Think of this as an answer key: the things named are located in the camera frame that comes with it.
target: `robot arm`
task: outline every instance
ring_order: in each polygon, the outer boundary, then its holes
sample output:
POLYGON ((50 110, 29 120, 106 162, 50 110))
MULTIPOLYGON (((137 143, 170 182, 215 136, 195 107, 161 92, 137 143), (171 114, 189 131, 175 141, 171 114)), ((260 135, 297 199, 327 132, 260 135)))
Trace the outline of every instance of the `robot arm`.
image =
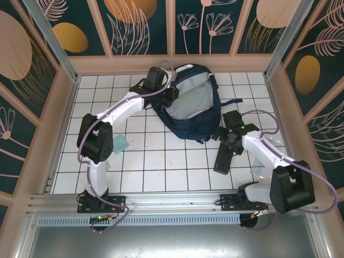
MULTIPOLYGON (((133 96, 137 96, 137 98, 132 98, 126 101, 116 109, 113 109, 113 106, 95 116, 86 114, 83 117, 77 140, 78 148, 80 147, 81 141, 90 126, 96 120, 106 115, 106 117, 102 119, 102 121, 98 123, 87 136, 81 149, 83 159, 90 162, 91 184, 95 192, 103 199, 107 199, 109 192, 108 186, 106 185, 105 173, 107 170, 106 160, 110 157, 113 151, 113 128, 116 128, 134 113, 141 111, 151 103, 158 101, 174 101, 178 97, 178 89, 175 87, 169 87, 162 93, 152 97, 139 97, 140 95, 150 94, 162 89, 171 77, 172 73, 170 71, 152 67, 149 70, 147 78, 143 78, 137 85, 133 86, 121 102, 133 96)), ((87 195, 86 197, 90 199, 91 203, 95 203, 95 206, 99 205, 99 200, 95 198, 89 185, 86 187, 85 195, 87 195)))
POLYGON ((279 213, 285 213, 315 201, 312 176, 295 166, 284 161, 297 163, 309 168, 305 161, 296 162, 294 159, 285 156, 274 145, 265 143, 279 154, 282 159, 276 156, 261 141, 261 132, 253 125, 245 125, 241 114, 238 111, 231 111, 224 114, 226 128, 220 127, 213 139, 220 139, 220 147, 215 168, 221 168, 220 173, 229 170, 233 152, 241 155, 243 150, 251 152, 270 172, 268 178, 262 182, 253 182, 241 185, 238 190, 238 197, 242 204, 245 202, 262 202, 271 204, 279 213), (221 152, 227 152, 227 160, 222 159, 221 152))

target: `mounting plate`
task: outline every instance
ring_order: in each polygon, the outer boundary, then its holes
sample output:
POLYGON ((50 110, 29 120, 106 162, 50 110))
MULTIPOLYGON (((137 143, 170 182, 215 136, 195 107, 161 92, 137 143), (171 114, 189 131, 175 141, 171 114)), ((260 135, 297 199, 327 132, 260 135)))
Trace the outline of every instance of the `mounting plate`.
MULTIPOLYGON (((125 196, 109 196, 108 201, 110 203, 125 205, 125 196)), ((77 207, 77 213, 112 213, 112 206, 106 205, 103 209, 100 207, 94 207, 88 205, 88 200, 84 196, 79 198, 79 204, 77 207)), ((116 207, 118 213, 124 213, 123 208, 116 207)))
MULTIPOLYGON (((257 203, 253 202, 247 202, 244 206, 240 205, 238 196, 235 193, 220 195, 220 201, 222 211, 254 211, 262 209, 257 203)), ((262 205, 268 209, 267 204, 262 203, 262 205)))

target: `gray backpack lining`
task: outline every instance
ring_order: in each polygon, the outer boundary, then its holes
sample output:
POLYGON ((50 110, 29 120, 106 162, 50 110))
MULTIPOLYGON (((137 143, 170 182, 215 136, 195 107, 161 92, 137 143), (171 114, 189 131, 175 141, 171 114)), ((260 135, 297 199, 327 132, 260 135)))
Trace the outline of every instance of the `gray backpack lining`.
POLYGON ((166 108, 174 119, 189 119, 213 106, 213 89, 208 73, 186 79, 177 85, 179 98, 166 108))

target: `white tile floor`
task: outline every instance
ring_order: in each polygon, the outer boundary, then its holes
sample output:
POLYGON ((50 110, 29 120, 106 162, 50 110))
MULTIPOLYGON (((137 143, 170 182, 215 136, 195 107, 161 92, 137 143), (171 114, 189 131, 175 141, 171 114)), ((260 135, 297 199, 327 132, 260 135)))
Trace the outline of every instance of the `white tile floor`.
MULTIPOLYGON (((86 167, 77 161, 76 139, 82 117, 97 114, 121 100, 130 86, 143 75, 84 76, 76 96, 55 175, 53 194, 82 192, 86 185, 86 167)), ((218 73, 222 102, 243 98, 243 103, 222 108, 222 113, 253 109, 273 112, 273 106, 261 73, 218 73)), ((245 123, 254 123, 264 131, 276 128, 266 114, 248 114, 245 123)), ((130 146, 108 159, 110 169, 106 180, 111 193, 236 189, 253 181, 250 167, 254 157, 246 151, 232 160, 230 173, 225 176, 212 170, 219 142, 210 140, 204 145, 181 140, 171 133, 153 109, 142 110, 119 125, 114 137, 125 136, 130 146)), ((281 134, 274 136, 283 145, 281 134)))

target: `backpack strap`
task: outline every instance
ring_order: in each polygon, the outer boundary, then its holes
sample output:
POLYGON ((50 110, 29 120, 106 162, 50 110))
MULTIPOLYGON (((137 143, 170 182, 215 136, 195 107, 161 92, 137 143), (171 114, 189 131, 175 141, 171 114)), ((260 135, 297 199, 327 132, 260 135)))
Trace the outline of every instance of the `backpack strap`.
POLYGON ((228 106, 230 104, 241 103, 241 102, 243 102, 242 98, 235 98, 235 99, 231 99, 230 101, 227 101, 225 103, 221 103, 221 106, 228 106))

